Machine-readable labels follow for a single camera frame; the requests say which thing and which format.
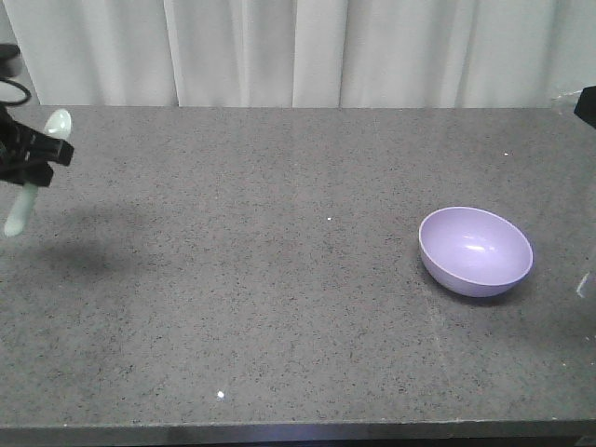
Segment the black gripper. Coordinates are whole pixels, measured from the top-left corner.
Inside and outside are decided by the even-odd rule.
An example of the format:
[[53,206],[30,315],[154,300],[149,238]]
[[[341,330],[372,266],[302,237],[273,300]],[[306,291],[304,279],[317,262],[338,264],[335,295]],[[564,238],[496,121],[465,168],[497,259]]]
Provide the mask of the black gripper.
[[1,105],[1,180],[24,186],[50,186],[54,170],[49,162],[69,166],[75,149],[15,121]]

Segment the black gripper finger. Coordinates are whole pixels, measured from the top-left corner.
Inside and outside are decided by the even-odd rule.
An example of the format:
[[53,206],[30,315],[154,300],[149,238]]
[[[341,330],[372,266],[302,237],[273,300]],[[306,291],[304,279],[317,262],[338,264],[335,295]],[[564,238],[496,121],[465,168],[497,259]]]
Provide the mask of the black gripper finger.
[[576,104],[574,114],[596,129],[596,86],[582,89],[582,94]]

